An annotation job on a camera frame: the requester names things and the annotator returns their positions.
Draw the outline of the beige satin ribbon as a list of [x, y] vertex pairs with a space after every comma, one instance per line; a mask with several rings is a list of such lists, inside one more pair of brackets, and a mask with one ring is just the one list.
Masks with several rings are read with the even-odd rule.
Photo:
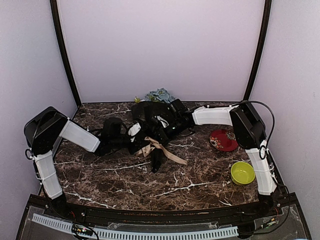
[[160, 150], [161, 153], [164, 154], [165, 157], [167, 157], [169, 160], [176, 162], [178, 164], [181, 165], [187, 165], [188, 162], [176, 155], [174, 155], [173, 153], [171, 153], [170, 151], [168, 151], [161, 143], [159, 143], [157, 140], [151, 138], [151, 137], [145, 137], [144, 138], [145, 141], [147, 141], [147, 145], [140, 148], [135, 155], [139, 156], [139, 155], [143, 155], [144, 157], [147, 157], [148, 155], [150, 155], [155, 149]]

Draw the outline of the white pink flower bunch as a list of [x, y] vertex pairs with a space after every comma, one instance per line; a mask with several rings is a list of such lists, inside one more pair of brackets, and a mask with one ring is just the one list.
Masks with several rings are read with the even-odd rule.
[[137, 97], [137, 96], [134, 98], [134, 102], [135, 102], [135, 103], [140, 103], [141, 101], [142, 101], [142, 100], [141, 100], [139, 97]]

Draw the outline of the black wrapping paper sheet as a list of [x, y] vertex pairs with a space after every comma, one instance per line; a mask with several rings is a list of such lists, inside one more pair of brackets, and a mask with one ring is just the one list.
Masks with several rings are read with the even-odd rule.
[[[156, 116], [161, 116], [163, 119], [168, 121], [169, 125], [174, 119], [172, 108], [169, 103], [142, 101], [140, 103], [136, 103], [131, 110], [132, 119], [141, 124], [141, 134], [143, 138], [152, 138], [152, 127], [163, 127], [156, 119]], [[151, 159], [151, 171], [153, 173], [157, 173], [162, 165], [165, 155], [161, 153], [159, 149], [155, 149], [149, 156]]]

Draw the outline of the blue hydrangea flower stem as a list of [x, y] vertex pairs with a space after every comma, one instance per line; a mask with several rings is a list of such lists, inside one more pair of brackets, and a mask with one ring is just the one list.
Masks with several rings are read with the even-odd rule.
[[176, 98], [171, 95], [165, 88], [158, 88], [157, 90], [150, 91], [144, 97], [145, 101], [162, 102], [170, 104]]

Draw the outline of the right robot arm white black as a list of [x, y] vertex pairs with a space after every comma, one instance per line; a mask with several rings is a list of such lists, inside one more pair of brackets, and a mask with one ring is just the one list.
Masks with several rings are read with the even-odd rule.
[[202, 125], [227, 125], [233, 128], [235, 140], [245, 150], [252, 164], [258, 187], [259, 202], [255, 213], [266, 217], [275, 208], [277, 181], [266, 134], [266, 126], [251, 101], [227, 106], [201, 106], [188, 109], [179, 99], [163, 107], [151, 108], [146, 117], [152, 137], [167, 143], [187, 128]]

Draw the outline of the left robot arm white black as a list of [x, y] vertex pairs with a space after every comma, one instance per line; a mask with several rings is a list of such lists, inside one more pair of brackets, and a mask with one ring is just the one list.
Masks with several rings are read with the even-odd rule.
[[127, 149], [133, 155], [148, 145], [141, 123], [128, 128], [120, 118], [109, 117], [102, 128], [89, 130], [52, 106], [25, 125], [24, 135], [28, 145], [25, 155], [33, 161], [36, 177], [43, 186], [50, 208], [60, 218], [67, 218], [71, 213], [54, 164], [63, 140], [99, 157], [121, 149]]

